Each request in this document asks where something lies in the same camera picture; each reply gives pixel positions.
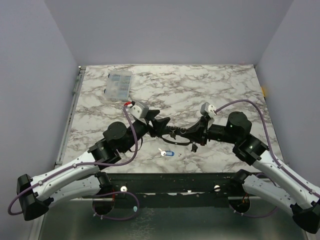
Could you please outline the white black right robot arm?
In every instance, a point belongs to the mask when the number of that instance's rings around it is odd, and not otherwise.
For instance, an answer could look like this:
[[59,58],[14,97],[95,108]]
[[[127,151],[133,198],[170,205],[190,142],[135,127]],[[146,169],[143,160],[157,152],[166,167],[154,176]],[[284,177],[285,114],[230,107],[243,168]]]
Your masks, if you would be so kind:
[[247,192],[260,197],[289,213],[306,232],[316,234],[320,229],[320,188],[298,175],[272,153],[271,147],[253,136],[252,123],[243,112],[230,113],[225,126],[212,124],[211,117],[206,113],[182,136],[202,146],[210,140],[233,144],[232,151],[239,160],[277,183],[264,183],[240,170],[239,178],[229,184],[230,191],[236,196]]

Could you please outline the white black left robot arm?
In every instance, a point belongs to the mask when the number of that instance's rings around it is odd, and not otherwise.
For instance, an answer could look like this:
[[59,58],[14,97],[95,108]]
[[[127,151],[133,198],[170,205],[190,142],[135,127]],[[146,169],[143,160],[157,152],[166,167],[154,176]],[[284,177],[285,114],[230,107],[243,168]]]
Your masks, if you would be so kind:
[[111,190],[106,173],[108,167],[130,164],[137,157],[138,142],[146,134],[155,132],[150,122],[160,113],[158,109],[129,104],[122,108],[129,127],[117,121],[103,133],[103,139],[69,163],[49,172],[17,179],[16,200],[25,221],[43,216],[56,204],[78,197],[97,195],[106,197]]

